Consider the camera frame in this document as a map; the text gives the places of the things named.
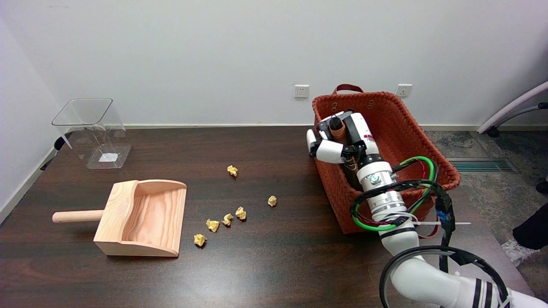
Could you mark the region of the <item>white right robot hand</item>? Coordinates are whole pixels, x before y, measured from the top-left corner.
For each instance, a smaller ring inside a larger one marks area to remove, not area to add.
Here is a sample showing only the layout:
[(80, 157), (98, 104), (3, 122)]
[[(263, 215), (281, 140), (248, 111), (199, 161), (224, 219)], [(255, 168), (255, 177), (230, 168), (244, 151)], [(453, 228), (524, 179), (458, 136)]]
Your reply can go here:
[(341, 111), (317, 123), (307, 131), (309, 156), (325, 163), (349, 163), (358, 169), (380, 161), (380, 151), (361, 113)]

